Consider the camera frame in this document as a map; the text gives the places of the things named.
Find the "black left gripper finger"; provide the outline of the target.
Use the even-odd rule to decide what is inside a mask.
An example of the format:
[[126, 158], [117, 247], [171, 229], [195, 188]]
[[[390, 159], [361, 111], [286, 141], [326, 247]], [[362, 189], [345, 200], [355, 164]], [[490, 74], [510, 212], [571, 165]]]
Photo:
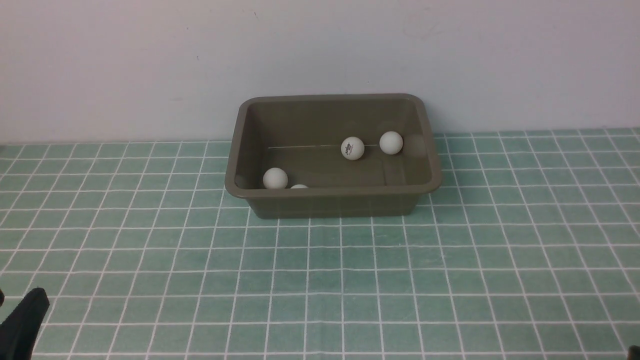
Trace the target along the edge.
[[30, 360], [50, 307], [46, 290], [30, 290], [0, 326], [0, 358]]

